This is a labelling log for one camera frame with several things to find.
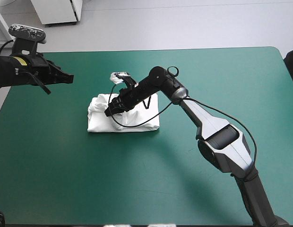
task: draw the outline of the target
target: white cabinet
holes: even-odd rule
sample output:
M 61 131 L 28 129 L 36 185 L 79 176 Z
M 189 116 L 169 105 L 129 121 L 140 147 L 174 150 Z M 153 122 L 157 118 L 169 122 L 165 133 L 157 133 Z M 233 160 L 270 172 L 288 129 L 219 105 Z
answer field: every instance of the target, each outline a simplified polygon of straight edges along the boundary
M 31 0 L 42 24 L 77 22 L 82 0 Z

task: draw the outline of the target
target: green tabletop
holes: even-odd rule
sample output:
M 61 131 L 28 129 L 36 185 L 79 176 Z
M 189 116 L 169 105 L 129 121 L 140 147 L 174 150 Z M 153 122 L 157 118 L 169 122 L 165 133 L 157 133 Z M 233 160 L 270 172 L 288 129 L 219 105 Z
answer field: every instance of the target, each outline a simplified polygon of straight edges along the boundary
M 13 87 L 0 111 L 0 210 L 8 224 L 252 224 L 234 179 L 202 157 L 180 107 L 160 116 L 157 131 L 87 132 L 87 107 L 110 92 L 111 72 L 139 81 L 157 65 L 177 66 L 191 97 L 248 126 L 273 210 L 293 224 L 293 82 L 277 49 L 45 57 L 74 74 L 74 83 L 50 85 L 49 96 Z M 169 101 L 158 94 L 162 109 Z

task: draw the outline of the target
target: white object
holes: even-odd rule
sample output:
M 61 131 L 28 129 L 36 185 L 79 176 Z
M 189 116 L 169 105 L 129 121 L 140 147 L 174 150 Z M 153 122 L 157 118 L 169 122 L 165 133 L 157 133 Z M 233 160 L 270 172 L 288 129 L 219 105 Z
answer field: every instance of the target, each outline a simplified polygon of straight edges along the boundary
M 88 132 L 131 132 L 131 131 L 154 131 L 159 128 L 159 116 L 149 122 L 135 128 L 125 128 L 118 125 L 112 117 L 107 117 L 104 113 L 108 107 L 109 94 L 99 94 L 92 99 L 88 108 Z M 112 94 L 111 100 L 118 94 Z M 137 125 L 158 114 L 158 96 L 153 94 L 150 107 L 146 109 L 143 103 L 139 103 L 134 109 L 118 113 L 114 118 L 121 124 L 131 126 Z
M 175 224 L 150 224 L 147 227 L 177 227 Z
M 123 82 L 123 79 L 120 79 L 118 78 L 116 75 L 115 75 L 116 72 L 112 72 L 111 73 L 111 76 L 110 76 L 110 81 L 112 81 L 114 84 L 121 84 Z M 119 72 L 119 74 L 121 75 L 127 75 L 126 73 L 124 72 Z
M 10 36 L 9 32 L 8 32 L 8 26 L 4 20 L 4 18 L 2 17 L 2 15 L 0 14 L 0 47 L 8 40 L 12 39 L 13 37 Z
M 15 0 L 0 0 L 0 6 L 6 6 L 14 1 Z
M 82 0 L 31 0 L 42 24 L 77 22 Z

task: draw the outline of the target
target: black cable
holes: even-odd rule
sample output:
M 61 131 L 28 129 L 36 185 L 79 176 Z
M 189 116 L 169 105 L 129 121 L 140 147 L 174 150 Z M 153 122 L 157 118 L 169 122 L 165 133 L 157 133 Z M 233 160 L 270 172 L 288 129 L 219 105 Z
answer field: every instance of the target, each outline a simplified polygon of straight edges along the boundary
M 160 115 L 160 114 L 162 114 L 171 104 L 173 104 L 173 102 L 170 102 L 162 111 L 160 111 L 158 114 L 156 114 L 154 117 L 152 117 L 152 118 L 150 118 L 150 119 L 148 119 L 147 121 L 145 121 L 145 122 L 142 122 L 142 123 L 140 123 L 140 124 L 138 124 L 138 125 L 130 125 L 130 126 L 128 126 L 128 125 L 123 125 L 123 124 L 120 124 L 114 117 L 113 117 L 113 114 L 112 114 L 112 112 L 111 112 L 111 108 L 110 108 L 110 105 L 109 105 L 109 103 L 110 103 L 110 100 L 111 100 L 111 96 L 112 96 L 112 93 L 113 93 L 113 90 L 114 90 L 114 88 L 116 87 L 116 85 L 117 84 L 115 84 L 113 87 L 112 87 L 112 90 L 111 90 L 111 93 L 110 93 L 110 96 L 109 96 L 109 101 L 108 101 L 108 107 L 109 107 L 109 111 L 110 111 L 110 115 L 111 115 L 111 117 L 112 117 L 112 119 L 118 124 L 118 125 L 120 125 L 120 126 L 122 126 L 122 127 L 125 127 L 125 128 L 135 128 L 135 127 L 139 127 L 139 126 L 141 126 L 141 125 L 143 125 L 143 124 L 145 124 L 145 123 L 147 123 L 147 122 L 149 122 L 150 120 L 152 120 L 152 119 L 154 119 L 155 117 L 157 117 L 158 115 Z
M 253 144 L 254 144 L 255 152 L 254 152 L 253 167 L 255 166 L 256 158 L 257 158 L 257 144 L 256 144 L 256 141 L 255 141 L 254 137 L 252 136 L 251 132 L 248 130 L 248 128 L 247 128 L 242 122 L 240 122 L 240 121 L 239 121 L 238 119 L 236 119 L 235 117 L 230 116 L 229 114 L 224 113 L 223 111 L 218 110 L 218 109 L 216 109 L 216 108 L 214 108 L 214 107 L 211 107 L 211 106 L 209 106 L 209 105 L 206 105 L 206 104 L 204 104 L 204 103 L 202 103 L 202 102 L 200 102 L 200 101 L 198 101 L 198 100 L 196 100 L 196 99 L 193 99 L 193 98 L 184 98 L 184 99 L 185 99 L 185 100 L 194 101 L 194 102 L 196 102 L 196 103 L 198 103 L 198 104 L 200 104 L 200 105 L 202 105 L 202 106 L 205 106 L 205 107 L 207 107 L 207 108 L 209 108 L 209 109 L 215 110 L 215 111 L 217 111 L 218 113 L 221 113 L 221 114 L 223 114 L 223 115 L 225 115 L 225 116 L 227 116 L 227 117 L 233 119 L 233 120 L 236 121 L 239 125 L 241 125 L 241 126 L 245 129 L 245 131 L 249 134 L 249 136 L 250 136 L 250 138 L 251 138 L 251 140 L 252 140 L 252 142 L 253 142 Z M 249 171 L 249 173 L 246 174 L 245 178 L 246 178 L 246 177 L 252 172 L 252 169 L 253 169 L 253 168 L 251 168 L 251 170 Z
M 6 41 L 6 42 L 1 46 L 1 48 L 0 48 L 0 54 L 1 54 L 1 51 L 4 49 L 4 47 L 5 47 L 7 44 L 11 43 L 11 42 L 13 42 L 13 39 L 11 39 L 11 40 L 9 40 L 9 41 Z

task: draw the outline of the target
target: black strap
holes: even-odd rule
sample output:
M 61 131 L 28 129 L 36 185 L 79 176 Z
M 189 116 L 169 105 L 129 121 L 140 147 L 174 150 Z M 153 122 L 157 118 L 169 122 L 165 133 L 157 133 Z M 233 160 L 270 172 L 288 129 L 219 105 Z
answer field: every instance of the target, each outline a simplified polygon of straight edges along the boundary
M 42 88 L 42 90 L 45 91 L 45 93 L 47 93 L 48 95 L 51 94 L 51 91 L 46 87 L 45 84 L 43 84 L 43 82 L 41 82 L 36 76 L 38 75 L 38 72 L 35 72 L 35 74 L 32 74 L 31 72 L 28 71 L 23 71 L 23 73 L 27 73 L 29 74 L 32 79 L 35 81 L 35 83 L 40 86 Z

